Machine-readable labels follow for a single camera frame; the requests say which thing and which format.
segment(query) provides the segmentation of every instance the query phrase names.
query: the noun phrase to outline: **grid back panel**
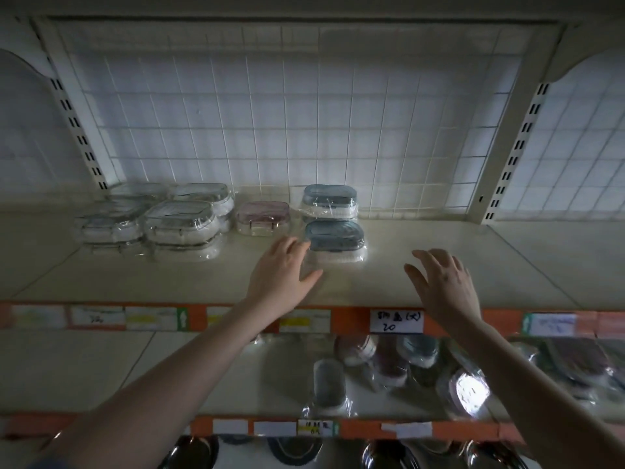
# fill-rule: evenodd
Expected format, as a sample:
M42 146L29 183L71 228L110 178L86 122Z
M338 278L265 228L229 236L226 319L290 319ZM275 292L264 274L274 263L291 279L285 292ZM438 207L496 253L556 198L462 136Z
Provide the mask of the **grid back panel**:
M498 220L625 220L625 49L549 84Z
M120 178L463 218L533 28L58 22Z
M0 204L66 205L93 189L50 79L0 51Z

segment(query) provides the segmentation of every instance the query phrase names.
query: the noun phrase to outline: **person's left hand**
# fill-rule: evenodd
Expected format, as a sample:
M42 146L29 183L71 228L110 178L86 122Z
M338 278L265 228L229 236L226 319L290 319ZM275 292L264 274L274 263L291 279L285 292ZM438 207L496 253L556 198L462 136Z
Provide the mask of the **person's left hand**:
M310 242L282 237L266 251L252 272L245 301L272 314L272 319L288 313L306 297L323 270L315 270L299 280L299 273Z

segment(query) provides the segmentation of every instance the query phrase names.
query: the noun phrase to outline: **person's right arm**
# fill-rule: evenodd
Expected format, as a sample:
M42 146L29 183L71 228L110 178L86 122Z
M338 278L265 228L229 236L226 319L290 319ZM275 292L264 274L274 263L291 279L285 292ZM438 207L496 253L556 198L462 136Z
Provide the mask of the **person's right arm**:
M543 469L624 468L625 446L610 429L484 323L471 275L460 260L441 249L412 254L427 279L413 265L404 270L426 313L482 369Z

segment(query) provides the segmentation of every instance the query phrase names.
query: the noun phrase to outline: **forearm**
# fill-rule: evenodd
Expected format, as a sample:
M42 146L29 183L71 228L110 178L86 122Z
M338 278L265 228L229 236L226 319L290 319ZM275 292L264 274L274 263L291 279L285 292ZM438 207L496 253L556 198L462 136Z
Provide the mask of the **forearm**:
M150 468L172 447L267 313L242 302L55 441L76 469Z
M456 320L447 327L484 371L543 469L623 466L624 447L607 426L527 362L494 328L476 320Z

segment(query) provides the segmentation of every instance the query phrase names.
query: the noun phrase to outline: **person's left arm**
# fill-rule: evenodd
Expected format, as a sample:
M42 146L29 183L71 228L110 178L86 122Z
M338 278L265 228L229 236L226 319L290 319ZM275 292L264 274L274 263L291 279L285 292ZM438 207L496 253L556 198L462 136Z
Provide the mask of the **person's left arm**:
M309 246L294 237L275 242L256 265L245 299L63 431L46 456L72 469L157 467L243 347L317 282L321 270L299 279Z

